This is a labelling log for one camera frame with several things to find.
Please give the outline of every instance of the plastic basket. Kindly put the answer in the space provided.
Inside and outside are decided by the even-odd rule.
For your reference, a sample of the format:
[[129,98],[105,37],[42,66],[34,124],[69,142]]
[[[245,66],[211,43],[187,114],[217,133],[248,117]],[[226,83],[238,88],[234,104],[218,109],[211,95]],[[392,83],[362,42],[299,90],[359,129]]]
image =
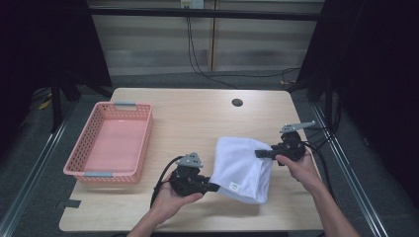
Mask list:
[[152,121],[151,105],[97,103],[64,174],[82,183],[138,183]]

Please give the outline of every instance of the white label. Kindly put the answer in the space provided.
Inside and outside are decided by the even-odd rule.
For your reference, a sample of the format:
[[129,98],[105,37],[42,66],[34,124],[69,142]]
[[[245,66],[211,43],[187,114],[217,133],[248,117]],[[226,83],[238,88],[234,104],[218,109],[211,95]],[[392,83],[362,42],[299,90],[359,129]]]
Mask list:
[[240,185],[237,185],[236,183],[231,182],[228,188],[238,193],[238,191],[240,190]]

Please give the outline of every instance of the black grommet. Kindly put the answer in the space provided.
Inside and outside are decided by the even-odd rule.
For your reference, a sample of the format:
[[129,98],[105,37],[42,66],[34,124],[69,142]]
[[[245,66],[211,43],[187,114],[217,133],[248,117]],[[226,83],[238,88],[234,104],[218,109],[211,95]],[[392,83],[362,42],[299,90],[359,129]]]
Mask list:
[[235,107],[241,107],[243,106],[243,101],[240,99],[234,99],[231,101],[231,104],[233,104]]

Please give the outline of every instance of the white cloth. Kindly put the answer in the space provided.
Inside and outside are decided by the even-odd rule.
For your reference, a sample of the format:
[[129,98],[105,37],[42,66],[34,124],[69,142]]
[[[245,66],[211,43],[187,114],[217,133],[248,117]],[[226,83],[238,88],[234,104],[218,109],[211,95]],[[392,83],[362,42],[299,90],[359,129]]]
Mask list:
[[272,148],[251,138],[221,137],[218,140],[209,181],[220,186],[220,194],[245,203],[266,203],[273,162],[257,158],[255,150]]

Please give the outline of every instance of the human arm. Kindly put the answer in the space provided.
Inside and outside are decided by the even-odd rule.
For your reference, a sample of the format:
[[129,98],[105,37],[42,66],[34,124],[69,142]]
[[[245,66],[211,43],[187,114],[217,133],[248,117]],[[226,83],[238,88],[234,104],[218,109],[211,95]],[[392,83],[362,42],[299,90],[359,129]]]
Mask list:
[[360,236],[320,180],[308,151],[296,162],[282,155],[276,158],[311,193],[326,236]]
[[153,203],[153,206],[138,221],[127,236],[150,236],[159,224],[162,224],[167,219],[173,217],[182,206],[195,202],[202,197],[203,195],[201,193],[192,194],[187,197],[180,197],[173,191],[170,183],[164,183]]

